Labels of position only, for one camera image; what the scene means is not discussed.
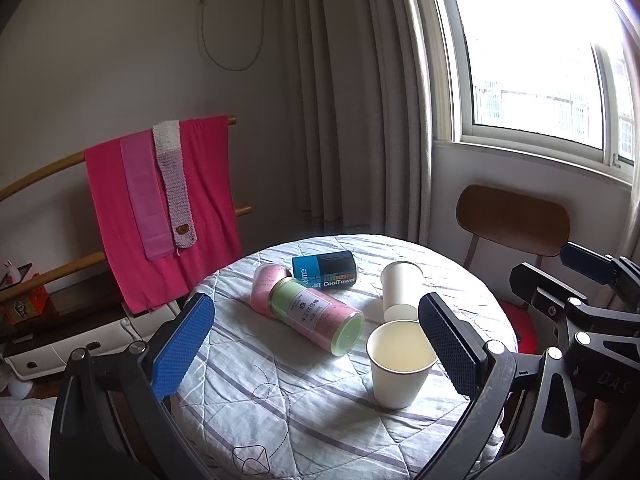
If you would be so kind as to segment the person's hand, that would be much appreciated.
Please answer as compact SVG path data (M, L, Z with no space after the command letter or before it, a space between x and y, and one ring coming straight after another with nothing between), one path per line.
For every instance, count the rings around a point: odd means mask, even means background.
M582 437L582 460L593 463L605 450L606 422L608 421L608 404L595 400L589 425Z

